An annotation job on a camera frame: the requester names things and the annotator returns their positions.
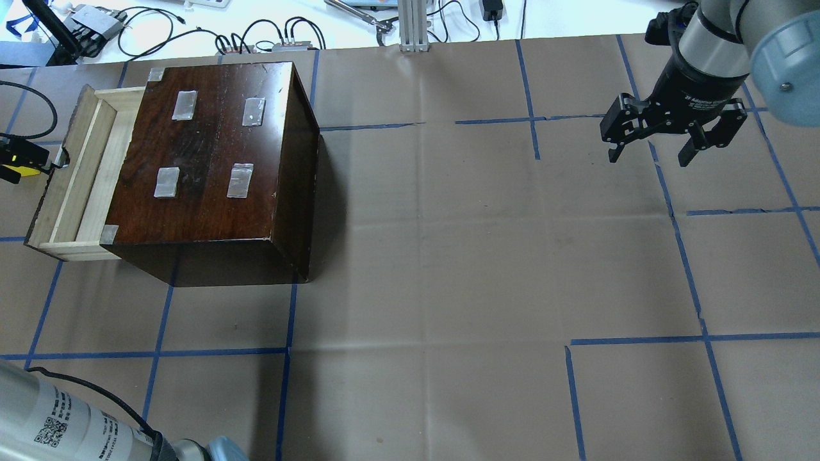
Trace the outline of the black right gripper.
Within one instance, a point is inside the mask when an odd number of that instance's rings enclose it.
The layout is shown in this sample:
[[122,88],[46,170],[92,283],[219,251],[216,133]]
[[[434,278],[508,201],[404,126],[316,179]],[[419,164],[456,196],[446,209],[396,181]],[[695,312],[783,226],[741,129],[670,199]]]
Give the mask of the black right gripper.
[[749,116],[735,97],[744,76],[710,77],[670,58],[646,99],[621,93],[600,122],[600,137],[615,163],[627,144],[651,134],[687,134],[678,164],[687,167],[698,152],[726,147]]

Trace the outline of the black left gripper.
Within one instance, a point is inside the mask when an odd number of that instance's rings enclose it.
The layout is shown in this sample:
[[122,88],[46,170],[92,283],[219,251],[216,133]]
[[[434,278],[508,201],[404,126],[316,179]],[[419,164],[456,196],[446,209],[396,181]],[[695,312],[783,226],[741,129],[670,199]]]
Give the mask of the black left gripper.
[[2,165],[25,166],[47,173],[52,170],[49,150],[23,139],[2,139]]

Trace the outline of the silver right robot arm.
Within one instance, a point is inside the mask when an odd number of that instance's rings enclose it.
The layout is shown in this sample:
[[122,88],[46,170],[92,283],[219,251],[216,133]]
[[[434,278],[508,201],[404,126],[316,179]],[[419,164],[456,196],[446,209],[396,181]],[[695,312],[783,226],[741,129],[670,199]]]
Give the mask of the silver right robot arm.
[[659,13],[644,40],[671,56],[647,99],[622,93],[603,117],[609,161],[655,133],[688,135],[680,166],[726,147],[747,118],[735,96],[747,77],[776,119],[818,126],[818,29],[817,1],[689,1]]

